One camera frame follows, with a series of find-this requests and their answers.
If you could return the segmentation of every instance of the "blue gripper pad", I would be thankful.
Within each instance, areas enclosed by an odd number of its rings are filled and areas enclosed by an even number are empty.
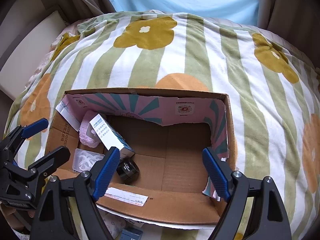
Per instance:
[[[49,125],[49,122],[45,118],[35,121],[34,123],[22,129],[21,137],[28,139],[31,136],[34,136],[35,134],[41,132],[42,130],[47,129],[48,125]]]
[[[217,156],[214,158],[213,154],[214,153],[212,149],[205,148],[202,151],[202,162],[207,170],[212,184],[214,185],[215,190],[217,191],[218,196],[222,197],[226,202],[228,202],[231,197],[229,189],[232,188],[232,185],[230,185],[232,184],[232,171],[227,163],[219,160]]]
[[[97,161],[90,170],[92,174],[91,179],[94,182],[94,191],[92,193],[94,201],[97,201],[105,194],[119,162],[120,152],[118,148],[111,147],[105,157],[101,161]]]

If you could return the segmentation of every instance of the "black container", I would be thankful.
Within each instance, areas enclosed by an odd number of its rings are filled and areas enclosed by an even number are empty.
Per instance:
[[[125,184],[136,180],[139,172],[138,166],[129,157],[124,158],[117,167],[117,173]]]

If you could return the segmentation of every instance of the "bed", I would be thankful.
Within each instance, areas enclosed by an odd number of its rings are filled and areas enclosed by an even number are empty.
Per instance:
[[[278,35],[251,25],[158,10],[102,14],[63,30],[47,61],[12,104],[5,133],[45,117],[69,89],[149,87],[226,93],[236,168],[274,178],[301,239],[319,210],[320,71]],[[22,145],[28,167],[44,155],[48,129]],[[247,205],[236,239],[242,239]],[[211,229],[145,226],[152,239],[207,239]]]

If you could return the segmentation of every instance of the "pink and teal paper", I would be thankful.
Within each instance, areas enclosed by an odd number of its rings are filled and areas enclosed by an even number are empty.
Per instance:
[[[88,110],[137,118],[161,126],[205,122],[211,129],[212,149],[220,158],[228,158],[225,105],[219,99],[111,93],[67,94],[56,109],[77,131]],[[214,187],[210,179],[203,193],[213,197]]]

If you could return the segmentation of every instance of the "pink plush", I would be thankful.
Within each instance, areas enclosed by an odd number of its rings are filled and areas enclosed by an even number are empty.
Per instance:
[[[80,130],[79,130],[79,138],[80,138],[80,142],[84,145],[87,145],[91,148],[95,148],[98,146],[99,141],[96,141],[92,138],[90,138],[89,136],[86,135],[87,132],[87,128],[89,126],[89,122],[92,120],[92,118],[94,118],[98,113],[88,110],[81,122],[80,125]]]

